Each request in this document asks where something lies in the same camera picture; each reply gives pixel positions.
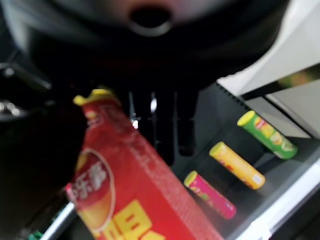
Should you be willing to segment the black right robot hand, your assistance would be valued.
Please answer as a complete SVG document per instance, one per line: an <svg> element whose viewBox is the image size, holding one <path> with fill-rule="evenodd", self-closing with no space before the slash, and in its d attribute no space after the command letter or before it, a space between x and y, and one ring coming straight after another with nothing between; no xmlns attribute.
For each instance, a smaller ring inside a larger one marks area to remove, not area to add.
<svg viewBox="0 0 320 240"><path fill-rule="evenodd" d="M157 147L169 161L169 104L178 93L179 150L197 94L259 60L275 42L287 0L3 0L0 13L26 71L1 76L0 207L33 214L71 180L86 120L73 103L95 88L130 97L137 113L159 95Z"/></svg>

